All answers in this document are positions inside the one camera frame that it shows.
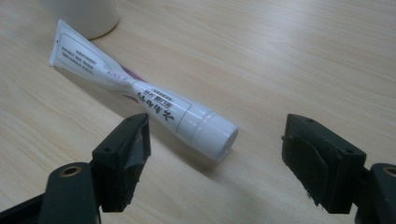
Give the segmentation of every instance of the white cap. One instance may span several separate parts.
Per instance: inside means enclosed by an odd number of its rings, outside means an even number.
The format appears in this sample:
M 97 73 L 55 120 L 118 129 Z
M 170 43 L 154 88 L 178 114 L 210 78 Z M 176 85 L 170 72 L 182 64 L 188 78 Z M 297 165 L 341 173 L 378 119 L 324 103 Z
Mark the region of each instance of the white cap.
M 238 134 L 232 122 L 214 114 L 192 139 L 192 147 L 214 161 L 221 161 Z

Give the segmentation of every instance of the squeezed tube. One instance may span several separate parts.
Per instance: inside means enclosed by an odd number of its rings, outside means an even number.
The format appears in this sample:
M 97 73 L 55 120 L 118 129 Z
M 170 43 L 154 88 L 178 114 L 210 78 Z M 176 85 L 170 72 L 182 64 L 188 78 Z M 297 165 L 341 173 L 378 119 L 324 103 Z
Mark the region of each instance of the squeezed tube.
M 62 20 L 58 22 L 49 65 L 134 97 L 169 131 L 211 160 L 220 161 L 237 136 L 237 126 L 212 109 L 130 77 L 116 61 Z

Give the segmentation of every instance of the white cup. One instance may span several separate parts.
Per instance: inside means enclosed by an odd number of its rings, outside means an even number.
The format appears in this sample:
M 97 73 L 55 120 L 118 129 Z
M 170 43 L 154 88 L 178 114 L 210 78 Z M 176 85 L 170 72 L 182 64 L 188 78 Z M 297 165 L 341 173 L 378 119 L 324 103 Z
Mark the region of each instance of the white cup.
M 87 39 L 105 35 L 119 20 L 115 0 L 39 0 L 55 19 L 66 21 Z

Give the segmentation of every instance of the tube body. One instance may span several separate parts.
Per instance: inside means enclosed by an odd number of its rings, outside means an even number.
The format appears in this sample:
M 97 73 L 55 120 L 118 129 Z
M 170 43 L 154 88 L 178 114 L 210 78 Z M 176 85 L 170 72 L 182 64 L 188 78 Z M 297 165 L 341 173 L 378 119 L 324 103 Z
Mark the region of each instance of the tube body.
M 64 21 L 58 23 L 49 65 L 134 97 L 163 126 L 212 160 L 221 160 L 237 135 L 237 127 L 212 109 L 133 79 Z

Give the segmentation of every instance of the toothpaste tube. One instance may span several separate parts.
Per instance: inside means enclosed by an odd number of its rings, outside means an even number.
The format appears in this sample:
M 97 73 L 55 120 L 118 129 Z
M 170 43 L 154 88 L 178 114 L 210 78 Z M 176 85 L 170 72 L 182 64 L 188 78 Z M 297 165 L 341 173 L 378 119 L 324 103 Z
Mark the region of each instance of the toothpaste tube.
M 214 161 L 230 150 L 238 128 L 212 109 L 131 77 L 128 70 L 60 20 L 49 65 L 134 97 L 152 117 Z

